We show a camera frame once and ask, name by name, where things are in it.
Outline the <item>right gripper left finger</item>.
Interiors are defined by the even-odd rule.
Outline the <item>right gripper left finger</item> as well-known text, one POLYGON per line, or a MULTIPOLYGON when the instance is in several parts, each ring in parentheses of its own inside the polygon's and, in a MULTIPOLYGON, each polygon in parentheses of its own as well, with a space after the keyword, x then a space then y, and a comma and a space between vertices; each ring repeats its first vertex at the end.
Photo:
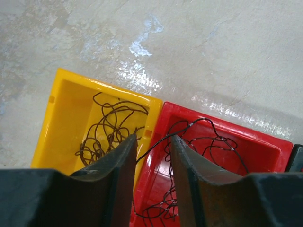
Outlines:
POLYGON ((136 136, 65 175, 54 169, 2 169, 3 227, 126 227, 136 166, 136 136))

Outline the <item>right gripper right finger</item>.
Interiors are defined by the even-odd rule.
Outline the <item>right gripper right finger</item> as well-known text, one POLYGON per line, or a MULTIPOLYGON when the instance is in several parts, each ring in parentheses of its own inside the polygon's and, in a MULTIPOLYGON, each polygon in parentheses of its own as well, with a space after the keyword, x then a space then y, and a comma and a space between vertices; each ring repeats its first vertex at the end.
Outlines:
POLYGON ((303 175, 227 171, 171 140, 171 163, 182 227, 300 227, 303 175))

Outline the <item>red plastic bin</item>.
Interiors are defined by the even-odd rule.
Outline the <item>red plastic bin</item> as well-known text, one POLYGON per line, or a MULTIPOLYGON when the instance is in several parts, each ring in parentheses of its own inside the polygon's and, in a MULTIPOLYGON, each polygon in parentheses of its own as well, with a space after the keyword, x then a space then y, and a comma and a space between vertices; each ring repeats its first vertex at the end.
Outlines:
POLYGON ((132 227, 179 226, 169 156, 173 133, 198 154, 239 175, 283 172, 293 148, 289 141, 165 102, 151 140, 153 150, 137 181, 132 227))

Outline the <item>yellow plastic bin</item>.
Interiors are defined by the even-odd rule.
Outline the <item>yellow plastic bin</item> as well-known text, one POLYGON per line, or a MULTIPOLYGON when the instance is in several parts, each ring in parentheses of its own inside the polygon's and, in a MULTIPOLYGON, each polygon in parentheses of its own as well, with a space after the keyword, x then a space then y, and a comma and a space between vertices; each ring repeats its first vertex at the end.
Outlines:
POLYGON ((31 167, 69 175, 134 134, 138 179, 161 108, 159 99, 58 69, 31 167))

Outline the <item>black plastic bin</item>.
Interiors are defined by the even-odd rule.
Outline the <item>black plastic bin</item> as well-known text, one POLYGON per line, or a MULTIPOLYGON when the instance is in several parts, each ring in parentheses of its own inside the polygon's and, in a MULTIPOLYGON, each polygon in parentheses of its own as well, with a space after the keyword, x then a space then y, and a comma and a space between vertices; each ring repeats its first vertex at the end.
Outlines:
POLYGON ((303 172, 303 146, 294 144, 285 172, 303 172))

